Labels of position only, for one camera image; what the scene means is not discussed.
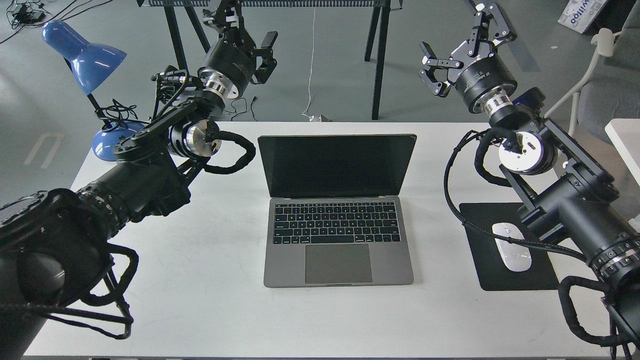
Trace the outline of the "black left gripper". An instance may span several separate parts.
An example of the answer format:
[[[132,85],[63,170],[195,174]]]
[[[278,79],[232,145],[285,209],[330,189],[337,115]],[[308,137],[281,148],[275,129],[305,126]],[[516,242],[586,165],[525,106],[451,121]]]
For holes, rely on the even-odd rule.
[[[222,84],[229,100],[240,98],[253,76],[254,85],[267,82],[277,66],[274,44],[278,31],[267,32],[260,48],[244,27],[242,0],[211,0],[202,10],[202,23],[220,36],[206,53],[198,69],[198,78],[211,89]]]

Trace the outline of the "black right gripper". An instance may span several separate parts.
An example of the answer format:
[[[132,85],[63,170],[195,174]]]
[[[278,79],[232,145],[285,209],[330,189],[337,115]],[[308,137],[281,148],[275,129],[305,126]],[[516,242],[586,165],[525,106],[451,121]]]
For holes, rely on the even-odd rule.
[[[503,43],[512,43],[518,39],[510,19],[498,2],[485,4],[469,0],[468,3],[474,10],[474,23],[466,42],[466,54],[469,57],[480,54],[481,43],[490,43],[494,47],[499,47]],[[462,69],[463,63],[454,59],[439,59],[430,45],[424,41],[420,43],[420,48],[423,52],[422,64],[425,66],[419,72],[420,79],[432,95],[445,98],[450,92],[451,84],[448,80],[438,80],[435,77],[435,71],[448,72],[450,69]],[[454,88],[462,97],[467,110],[471,114],[479,114],[483,111],[482,105],[479,105],[482,96],[496,87],[503,89],[510,96],[517,86],[518,82],[498,53],[491,52],[464,68],[455,81]]]

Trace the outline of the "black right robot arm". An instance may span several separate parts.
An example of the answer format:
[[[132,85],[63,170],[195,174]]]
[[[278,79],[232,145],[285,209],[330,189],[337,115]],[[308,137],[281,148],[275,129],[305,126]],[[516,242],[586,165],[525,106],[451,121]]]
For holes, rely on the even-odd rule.
[[[611,203],[619,198],[614,177],[549,115],[546,96],[533,87],[514,98],[518,83],[498,48],[517,39],[498,3],[477,6],[471,33],[446,58],[421,43],[420,79],[432,95],[451,89],[471,114],[486,114],[489,128],[468,131],[451,153],[443,175],[446,203],[462,226],[524,248],[571,256],[585,263],[595,279],[567,276],[558,297],[569,330],[583,342],[633,356],[639,346],[639,233]],[[450,171],[458,153],[477,140],[474,169],[486,182],[513,189],[522,207],[518,216],[535,240],[487,231],[462,215],[450,197]],[[592,335],[578,321],[572,287],[602,293],[609,334]]]

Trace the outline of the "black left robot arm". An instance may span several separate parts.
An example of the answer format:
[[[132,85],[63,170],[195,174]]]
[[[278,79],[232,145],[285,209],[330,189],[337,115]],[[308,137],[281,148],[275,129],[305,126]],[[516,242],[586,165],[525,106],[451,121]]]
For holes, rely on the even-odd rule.
[[[251,141],[215,123],[227,100],[264,84],[277,65],[277,32],[256,46],[242,6],[220,0],[214,11],[203,10],[217,44],[195,75],[169,67],[154,76],[162,107],[114,146],[114,167],[78,191],[39,191],[1,207],[3,360],[22,358],[48,320],[130,337],[134,319],[124,294],[139,257],[110,239],[127,223],[187,205],[201,171],[232,174],[254,159]]]

